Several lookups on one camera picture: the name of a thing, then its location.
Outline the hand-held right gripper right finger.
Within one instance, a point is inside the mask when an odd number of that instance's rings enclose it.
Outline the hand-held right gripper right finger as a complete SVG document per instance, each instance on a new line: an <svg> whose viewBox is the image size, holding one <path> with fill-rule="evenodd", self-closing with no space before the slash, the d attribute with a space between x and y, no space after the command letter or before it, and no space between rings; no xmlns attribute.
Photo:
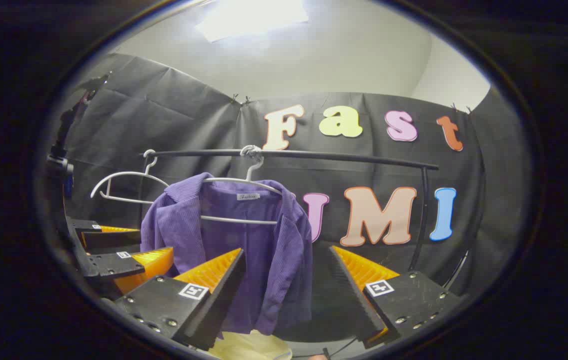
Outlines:
<svg viewBox="0 0 568 360"><path fill-rule="evenodd" d="M348 305L348 325L366 349L411 337L461 301L419 271L397 273L338 246L329 253Z"/></svg>

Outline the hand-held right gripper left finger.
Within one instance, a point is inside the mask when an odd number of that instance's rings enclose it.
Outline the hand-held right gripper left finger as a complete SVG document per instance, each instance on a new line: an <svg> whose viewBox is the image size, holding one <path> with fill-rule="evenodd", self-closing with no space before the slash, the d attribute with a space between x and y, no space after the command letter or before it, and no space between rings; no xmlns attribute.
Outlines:
<svg viewBox="0 0 568 360"><path fill-rule="evenodd" d="M153 276L114 306L165 338L206 351L221 333L245 269L237 248L179 276Z"/></svg>

